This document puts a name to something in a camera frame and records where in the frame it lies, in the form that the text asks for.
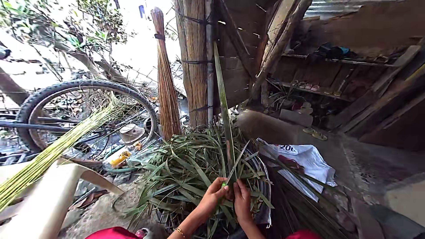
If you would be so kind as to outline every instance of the bicycle wheel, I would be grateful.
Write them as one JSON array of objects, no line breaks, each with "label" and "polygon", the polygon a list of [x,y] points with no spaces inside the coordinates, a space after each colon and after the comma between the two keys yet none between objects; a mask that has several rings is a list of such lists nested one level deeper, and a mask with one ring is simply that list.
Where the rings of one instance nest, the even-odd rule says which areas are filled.
[{"label": "bicycle wheel", "polygon": [[[74,80],[52,85],[35,92],[22,104],[17,121],[72,128],[83,121],[99,107],[108,105],[111,92],[126,111],[118,119],[106,122],[98,130],[83,136],[79,143],[65,155],[90,162],[96,161],[122,144],[120,130],[131,125],[143,129],[137,137],[142,144],[151,140],[157,126],[156,113],[148,101],[128,87],[102,80]],[[25,145],[34,152],[40,152],[58,139],[63,132],[53,130],[19,128],[18,134]]]}]

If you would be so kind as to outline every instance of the gold bracelet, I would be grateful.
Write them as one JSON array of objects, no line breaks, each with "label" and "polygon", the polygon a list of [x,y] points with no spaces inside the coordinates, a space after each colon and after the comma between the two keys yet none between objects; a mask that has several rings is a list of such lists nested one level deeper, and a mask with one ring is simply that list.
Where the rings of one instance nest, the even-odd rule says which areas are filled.
[{"label": "gold bracelet", "polygon": [[183,231],[180,228],[177,228],[176,231],[178,231],[183,236],[183,238],[186,238],[186,236],[184,235]]}]

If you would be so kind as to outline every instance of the corrugated metal roof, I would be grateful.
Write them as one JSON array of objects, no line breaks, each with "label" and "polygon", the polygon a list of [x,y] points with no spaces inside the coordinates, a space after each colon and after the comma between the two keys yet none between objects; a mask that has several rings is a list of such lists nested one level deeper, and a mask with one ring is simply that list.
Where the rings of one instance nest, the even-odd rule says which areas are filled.
[{"label": "corrugated metal roof", "polygon": [[304,17],[320,16],[328,19],[338,15],[356,12],[362,5],[396,0],[313,0]]}]

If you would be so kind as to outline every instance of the bicycle tire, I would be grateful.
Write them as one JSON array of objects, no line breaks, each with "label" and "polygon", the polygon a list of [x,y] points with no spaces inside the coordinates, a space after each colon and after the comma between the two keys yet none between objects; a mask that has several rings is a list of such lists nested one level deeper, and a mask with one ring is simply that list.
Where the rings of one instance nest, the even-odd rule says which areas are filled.
[{"label": "bicycle tire", "polygon": [[[69,88],[81,87],[81,86],[108,87],[118,91],[125,92],[129,94],[131,97],[134,97],[140,100],[143,107],[145,107],[150,114],[150,117],[152,120],[151,130],[153,131],[156,130],[156,127],[157,127],[156,113],[144,96],[138,94],[136,91],[126,86],[123,86],[114,82],[110,82],[110,81],[103,81],[103,80],[72,80],[72,81],[58,83],[58,84],[46,87],[44,89],[38,90],[34,92],[32,95],[30,95],[21,105],[20,110],[18,111],[18,114],[16,115],[16,120],[18,122],[28,123],[29,117],[31,116],[32,111],[43,99],[59,91],[63,91]],[[22,142],[30,150],[36,153],[41,152],[43,150],[35,143],[35,141],[30,135],[29,129],[19,128],[17,129],[17,132]]]}]

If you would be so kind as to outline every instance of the white plastic chair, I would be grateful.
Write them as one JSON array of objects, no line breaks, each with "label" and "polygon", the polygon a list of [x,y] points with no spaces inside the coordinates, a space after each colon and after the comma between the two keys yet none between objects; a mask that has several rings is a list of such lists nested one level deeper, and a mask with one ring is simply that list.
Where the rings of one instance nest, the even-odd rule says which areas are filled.
[{"label": "white plastic chair", "polygon": [[57,160],[22,203],[16,216],[5,225],[1,238],[50,239],[56,238],[79,179],[89,181],[114,194],[124,193],[120,188],[95,171],[76,163]]}]

